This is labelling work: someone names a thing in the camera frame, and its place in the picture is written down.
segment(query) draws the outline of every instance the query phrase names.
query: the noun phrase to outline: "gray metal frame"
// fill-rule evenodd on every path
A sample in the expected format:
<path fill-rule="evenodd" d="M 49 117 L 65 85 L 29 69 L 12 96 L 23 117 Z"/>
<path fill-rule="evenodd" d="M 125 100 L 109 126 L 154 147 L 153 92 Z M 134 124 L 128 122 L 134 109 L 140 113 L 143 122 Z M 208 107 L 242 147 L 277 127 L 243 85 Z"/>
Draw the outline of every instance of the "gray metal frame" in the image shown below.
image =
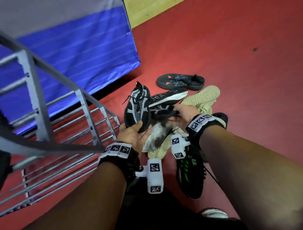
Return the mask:
<path fill-rule="evenodd" d="M 104 150 L 102 142 L 111 138 L 113 141 L 116 141 L 117 137 L 115 135 L 115 129 L 120 126 L 120 122 L 118 117 L 110 110 L 108 110 L 101 102 L 89 95 L 86 91 L 73 83 L 66 76 L 61 74 L 49 63 L 43 61 L 38 55 L 28 50 L 23 44 L 1 31 L 0 45 L 3 45 L 14 52 L 12 55 L 1 59 L 0 66 L 17 59 L 18 62 L 22 65 L 24 71 L 24 76 L 22 76 L 21 79 L 0 89 L 0 96 L 26 84 L 33 108 L 32 112 L 12 121 L 10 124 L 13 128 L 22 127 L 32 121 L 35 121 L 37 124 L 37 130 L 32 131 L 24 137 L 12 133 L 6 127 L 0 127 L 0 150 L 9 152 L 11 154 L 28 156 L 23 161 L 12 165 L 13 173 L 15 171 L 21 171 L 22 183 L 5 193 L 0 194 L 0 207 L 8 200 L 11 200 L 20 195 L 24 195 L 25 199 L 13 207 L 0 212 L 0 216 L 3 216 L 20 208 L 36 203 L 37 201 L 57 191 L 58 189 L 63 188 L 75 180 L 91 173 L 96 168 L 97 153 L 100 153 Z M 49 103 L 45 103 L 43 90 L 39 81 L 36 67 L 40 68 L 44 72 L 48 73 L 51 77 L 67 86 L 71 91 Z M 73 95 L 74 93 L 80 100 L 81 107 L 50 122 L 47 107 Z M 87 101 L 95 105 L 96 108 L 90 110 L 87 105 Z M 60 127 L 53 130 L 53 124 L 56 124 L 81 110 L 84 112 L 83 115 L 80 115 L 72 121 L 69 121 L 68 123 L 61 125 Z M 95 124 L 92 119 L 92 112 L 98 110 L 101 111 L 104 119 Z M 86 118 L 89 128 L 84 129 L 72 137 L 65 139 L 62 143 L 56 143 L 54 141 L 54 132 L 72 125 L 74 122 L 80 120 L 83 117 Z M 117 126 L 115 127 L 113 127 L 111 124 L 112 118 L 117 123 Z M 99 135 L 96 127 L 103 122 L 107 123 L 108 131 Z M 89 132 L 91 132 L 93 136 L 93 139 L 91 141 L 85 143 L 84 145 L 72 144 L 72 142 L 81 138 Z M 36 136 L 36 139 L 38 141 L 28 140 L 28 138 L 32 136 Z M 26 167 L 33 164 L 34 161 L 39 160 L 42 157 L 48 157 L 52 155 L 58 155 L 58 158 L 43 166 L 40 166 L 39 168 L 35 168 L 33 171 L 26 170 Z M 64 178 L 61 178 L 56 183 L 42 188 L 42 190 L 40 190 L 38 193 L 31 194 L 31 191 L 33 191 L 33 189 L 36 187 L 45 185 L 46 182 L 56 179 L 58 176 L 66 172 L 70 174 Z"/>

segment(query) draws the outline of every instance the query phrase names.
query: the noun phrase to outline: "black pants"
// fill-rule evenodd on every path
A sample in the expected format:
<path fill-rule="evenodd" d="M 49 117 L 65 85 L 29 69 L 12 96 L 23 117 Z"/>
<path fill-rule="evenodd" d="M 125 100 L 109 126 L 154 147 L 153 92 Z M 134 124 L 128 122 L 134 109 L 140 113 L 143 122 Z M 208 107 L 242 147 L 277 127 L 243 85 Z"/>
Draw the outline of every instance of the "black pants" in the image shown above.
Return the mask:
<path fill-rule="evenodd" d="M 149 194 L 146 188 L 146 179 L 140 178 L 127 192 L 116 229 L 247 229 L 235 218 L 207 218 L 194 213 L 165 188 L 161 194 Z"/>

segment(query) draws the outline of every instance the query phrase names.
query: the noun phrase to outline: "yellow floor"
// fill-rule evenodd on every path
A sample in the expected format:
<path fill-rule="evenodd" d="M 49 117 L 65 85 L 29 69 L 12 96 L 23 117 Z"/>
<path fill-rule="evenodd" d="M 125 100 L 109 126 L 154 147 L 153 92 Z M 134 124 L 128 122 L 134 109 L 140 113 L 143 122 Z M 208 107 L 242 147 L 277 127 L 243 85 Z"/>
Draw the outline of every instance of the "yellow floor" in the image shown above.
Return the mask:
<path fill-rule="evenodd" d="M 124 0 L 131 28 L 157 16 L 183 0 Z"/>

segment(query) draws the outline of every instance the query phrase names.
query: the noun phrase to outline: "blue plastic cover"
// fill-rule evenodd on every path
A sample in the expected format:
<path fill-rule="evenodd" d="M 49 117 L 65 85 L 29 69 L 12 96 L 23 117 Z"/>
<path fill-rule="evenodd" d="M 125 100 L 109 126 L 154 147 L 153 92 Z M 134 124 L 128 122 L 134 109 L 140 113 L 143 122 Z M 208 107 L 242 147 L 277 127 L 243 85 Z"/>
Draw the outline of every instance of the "blue plastic cover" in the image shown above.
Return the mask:
<path fill-rule="evenodd" d="M 104 88 L 140 65 L 131 28 L 123 5 L 72 20 L 18 38 L 89 94 Z M 0 58 L 12 52 L 0 47 Z M 37 69 L 46 103 L 70 89 Z M 24 76 L 21 65 L 11 62 L 0 67 L 0 88 Z M 50 117 L 77 103 L 75 94 L 50 106 Z M 27 86 L 0 97 L 0 109 L 9 121 L 32 111 Z M 32 122 L 18 134 L 33 128 Z"/>

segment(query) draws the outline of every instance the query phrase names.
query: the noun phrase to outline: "person's left hand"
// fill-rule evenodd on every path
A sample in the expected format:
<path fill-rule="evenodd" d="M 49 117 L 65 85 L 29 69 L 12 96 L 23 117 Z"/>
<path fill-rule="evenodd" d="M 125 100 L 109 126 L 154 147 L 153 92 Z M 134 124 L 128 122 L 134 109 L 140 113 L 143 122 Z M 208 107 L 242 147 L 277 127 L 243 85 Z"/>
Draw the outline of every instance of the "person's left hand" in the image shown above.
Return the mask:
<path fill-rule="evenodd" d="M 138 133 L 142 127 L 143 122 L 138 123 L 126 128 L 125 123 L 120 125 L 119 134 L 117 137 L 117 142 L 124 142 L 131 144 L 132 148 L 139 153 L 139 158 L 141 157 L 143 145 L 145 144 L 147 138 L 152 133 L 152 126 L 149 125 L 148 129 L 143 133 Z"/>

